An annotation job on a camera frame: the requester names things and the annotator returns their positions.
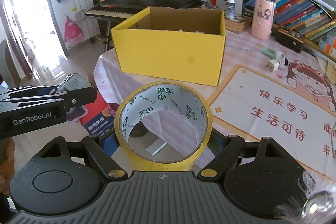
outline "pink bag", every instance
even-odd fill
[[[65,22],[64,28],[64,41],[73,45],[83,40],[83,32],[75,22],[69,17],[67,18],[68,20]]]

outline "yellow tape roll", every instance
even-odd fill
[[[132,128],[147,115],[160,110],[174,110],[194,125],[196,149],[181,161],[154,162],[135,152],[128,145]],[[202,96],[191,87],[176,81],[153,82],[131,93],[115,115],[115,133],[126,151],[134,170],[184,171],[190,170],[205,149],[212,129],[212,112]]]

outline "cartoon girl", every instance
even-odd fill
[[[330,83],[318,70],[296,60],[288,64],[287,83],[295,91],[317,102],[322,108],[336,112],[336,102]]]
[[[271,17],[271,10],[266,9],[264,12],[264,19],[269,20],[270,17]]]

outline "chair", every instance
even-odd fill
[[[15,67],[7,39],[0,42],[0,75],[9,89],[17,88],[21,85],[21,78]]]

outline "yellow cardboard box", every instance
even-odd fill
[[[217,86],[224,24],[222,10],[148,7],[111,34],[123,72]]]

